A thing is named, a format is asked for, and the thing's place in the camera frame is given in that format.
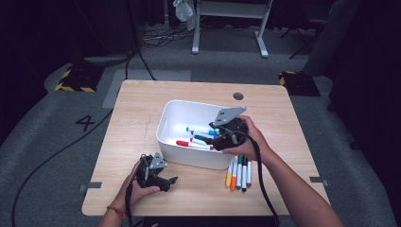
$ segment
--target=black cable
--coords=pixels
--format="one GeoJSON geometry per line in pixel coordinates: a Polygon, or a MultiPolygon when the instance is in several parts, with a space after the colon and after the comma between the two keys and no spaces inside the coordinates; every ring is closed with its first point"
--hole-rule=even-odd
{"type": "Polygon", "coordinates": [[[258,175],[258,179],[259,179],[259,184],[260,184],[260,190],[262,191],[263,197],[265,198],[266,203],[268,204],[269,209],[271,210],[271,212],[273,213],[274,216],[274,220],[275,220],[275,224],[276,226],[280,226],[280,219],[278,218],[277,212],[274,210],[273,205],[271,204],[271,201],[269,199],[268,193],[266,192],[266,188],[265,188],[265,184],[263,183],[263,176],[262,176],[262,158],[260,156],[260,148],[257,145],[256,141],[254,141],[254,139],[247,133],[244,133],[242,131],[233,131],[233,132],[237,132],[240,134],[245,135],[248,139],[251,140],[252,145],[253,145],[253,150],[256,154],[256,162],[257,162],[257,175],[258,175]]]}
{"type": "Polygon", "coordinates": [[[86,132],[85,134],[83,134],[80,138],[78,138],[77,140],[73,141],[72,143],[70,143],[69,145],[65,146],[64,148],[60,149],[59,151],[57,151],[56,153],[52,154],[50,157],[48,157],[46,160],[44,160],[40,165],[38,165],[24,180],[24,182],[21,184],[20,188],[17,191],[17,195],[15,196],[14,199],[14,203],[12,205],[12,209],[11,209],[11,224],[13,227],[15,227],[15,208],[17,206],[17,201],[18,198],[20,197],[21,192],[24,189],[24,186],[26,185],[26,183],[29,181],[29,179],[33,176],[33,174],[36,173],[36,171],[38,171],[42,166],[44,166],[46,163],[48,163],[51,159],[53,159],[54,157],[56,157],[58,154],[60,154],[61,152],[65,151],[68,148],[71,148],[73,145],[75,145],[77,142],[79,142],[81,139],[85,138],[87,135],[89,135],[92,131],[94,131],[97,127],[99,127],[106,119],[107,117],[109,117],[110,114],[112,114],[113,110],[111,110],[109,113],[107,113],[107,115],[105,117],[103,117],[103,119],[100,120],[99,123],[97,123],[97,125],[95,125],[93,128],[91,128],[88,132],[86,132]]]}
{"type": "Polygon", "coordinates": [[[148,62],[147,62],[147,61],[144,59],[144,57],[142,56],[141,48],[138,48],[138,53],[139,53],[139,57],[141,57],[141,60],[142,60],[142,62],[143,62],[144,65],[145,65],[145,67],[147,68],[148,73],[150,74],[150,77],[151,77],[153,80],[157,80],[157,79],[153,76],[153,73],[152,73],[152,71],[150,70],[150,68],[148,67],[148,62]]]}
{"type": "Polygon", "coordinates": [[[127,215],[127,219],[128,219],[128,223],[129,223],[130,227],[132,226],[132,214],[131,214],[131,203],[130,203],[132,189],[133,189],[132,183],[136,180],[136,173],[138,172],[138,168],[142,165],[142,162],[145,162],[145,164],[148,164],[147,160],[144,158],[144,154],[141,155],[140,161],[141,162],[139,163],[138,167],[135,169],[135,172],[133,172],[133,175],[130,179],[130,184],[128,184],[127,189],[126,189],[125,207],[126,207],[126,215],[127,215]]]}

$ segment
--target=blue marker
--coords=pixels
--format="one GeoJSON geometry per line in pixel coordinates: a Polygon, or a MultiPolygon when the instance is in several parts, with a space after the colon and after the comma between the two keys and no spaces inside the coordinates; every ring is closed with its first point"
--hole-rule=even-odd
{"type": "Polygon", "coordinates": [[[208,140],[208,139],[218,139],[219,136],[218,136],[218,135],[214,135],[213,138],[210,138],[210,137],[206,137],[206,136],[198,135],[198,134],[195,134],[195,133],[194,133],[194,138],[204,141],[204,140],[208,140]]]}
{"type": "Polygon", "coordinates": [[[194,134],[196,132],[200,132],[200,133],[208,134],[208,135],[218,135],[218,131],[211,131],[211,130],[206,130],[206,129],[186,127],[186,130],[191,131],[192,134],[194,134]]]}

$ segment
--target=red marker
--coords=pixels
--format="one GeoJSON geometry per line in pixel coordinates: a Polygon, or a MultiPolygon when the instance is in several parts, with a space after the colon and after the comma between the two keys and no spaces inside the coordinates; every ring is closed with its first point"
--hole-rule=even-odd
{"type": "Polygon", "coordinates": [[[200,145],[200,144],[190,143],[190,142],[186,142],[186,141],[182,141],[182,140],[177,140],[176,144],[179,146],[189,147],[189,148],[210,149],[210,150],[214,149],[213,146],[200,145]]]}

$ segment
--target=table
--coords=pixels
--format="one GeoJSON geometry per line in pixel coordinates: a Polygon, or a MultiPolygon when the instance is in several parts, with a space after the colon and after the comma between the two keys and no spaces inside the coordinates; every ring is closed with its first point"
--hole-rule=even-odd
{"type": "MultiPolygon", "coordinates": [[[[141,154],[159,151],[156,131],[163,109],[172,99],[211,103],[226,107],[246,106],[256,126],[271,147],[327,201],[301,126],[287,90],[278,85],[232,83],[125,80],[121,86],[112,118],[101,147],[92,183],[82,212],[101,216],[141,154]],[[234,93],[244,95],[236,100],[234,93]]],[[[139,217],[176,216],[266,216],[271,215],[257,180],[253,162],[253,185],[247,192],[232,192],[225,186],[226,170],[214,170],[168,163],[159,175],[178,176],[168,192],[141,200],[133,209],[139,217]]],[[[263,167],[263,181],[278,215],[288,215],[278,189],[263,167]]]]}
{"type": "Polygon", "coordinates": [[[197,15],[195,24],[194,41],[192,43],[192,53],[198,54],[200,51],[201,38],[201,15],[203,16],[224,16],[239,18],[261,19],[260,28],[254,32],[255,39],[263,58],[269,56],[268,50],[263,41],[263,32],[265,31],[266,22],[268,21],[272,0],[268,0],[266,4],[246,4],[246,3],[230,3],[230,2],[212,2],[197,1],[197,15]]]}

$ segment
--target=white container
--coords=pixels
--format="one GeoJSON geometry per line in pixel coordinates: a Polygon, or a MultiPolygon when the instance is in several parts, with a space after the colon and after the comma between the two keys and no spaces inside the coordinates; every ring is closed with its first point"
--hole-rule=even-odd
{"type": "Polygon", "coordinates": [[[188,126],[209,127],[218,112],[226,107],[182,100],[169,101],[163,111],[157,129],[160,150],[166,161],[189,166],[212,169],[225,169],[231,163],[233,155],[217,150],[188,148],[176,145],[177,140],[189,141],[191,133],[188,126]]]}

